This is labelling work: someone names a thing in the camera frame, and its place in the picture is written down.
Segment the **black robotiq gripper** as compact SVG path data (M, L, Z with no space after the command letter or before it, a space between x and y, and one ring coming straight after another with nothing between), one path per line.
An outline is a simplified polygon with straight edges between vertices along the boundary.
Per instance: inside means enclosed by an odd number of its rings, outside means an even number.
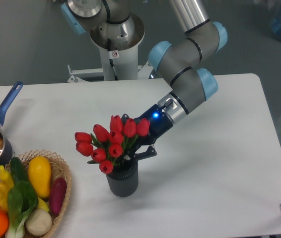
M130 117L127 114L123 114L121 117L122 123L126 123L129 118ZM140 122L141 119L147 119L149 121L149 132L145 137L139 137L136 140L135 144L138 147L145 145L148 145L148 147L144 152L141 153L137 153L136 150L128 152L124 156L124 159L126 161L139 161L156 156L157 151L151 144L154 144L160 136L162 136L165 132L173 127L173 123L167 117L166 113L163 112L162 109L158 106L158 104L153 105L142 115L135 118L135 122Z

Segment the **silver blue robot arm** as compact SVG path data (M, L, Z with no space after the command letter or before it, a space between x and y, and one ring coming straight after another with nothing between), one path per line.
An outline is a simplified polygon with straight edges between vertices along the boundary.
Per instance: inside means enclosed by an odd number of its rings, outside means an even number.
M148 64L172 90L143 113L142 117L150 122L149 132L125 149L125 160L155 156L156 139L218 90L209 71L193 66L226 44L226 29L210 21L199 0L173 0L170 4L185 39L176 45L167 41L156 44L148 55ZM131 12L128 0L67 0L61 9L73 30L88 33L99 48L104 80L140 77L138 46L144 37L144 25Z

